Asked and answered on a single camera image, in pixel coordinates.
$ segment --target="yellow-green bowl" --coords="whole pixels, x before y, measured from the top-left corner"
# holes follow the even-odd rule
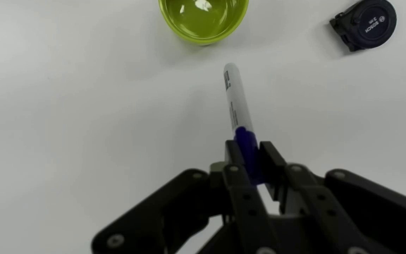
[[[197,46],[227,38],[241,24],[246,7],[248,0],[159,0],[166,24]]]

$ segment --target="white surface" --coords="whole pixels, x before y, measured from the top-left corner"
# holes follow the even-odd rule
[[[406,2],[390,43],[345,57],[325,24],[352,3],[252,0],[198,48],[155,0],[0,0],[0,253],[90,253],[146,194],[221,160],[225,62],[260,140],[406,194]]]

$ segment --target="black object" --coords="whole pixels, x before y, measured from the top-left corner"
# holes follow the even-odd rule
[[[396,23],[396,12],[386,0],[362,0],[329,22],[349,51],[384,44]]]
[[[93,254],[172,254],[208,218],[222,228],[198,254],[406,254],[406,197],[344,170],[318,178],[260,143],[259,170],[279,202],[266,213],[235,141],[210,174],[187,170],[101,230]]]

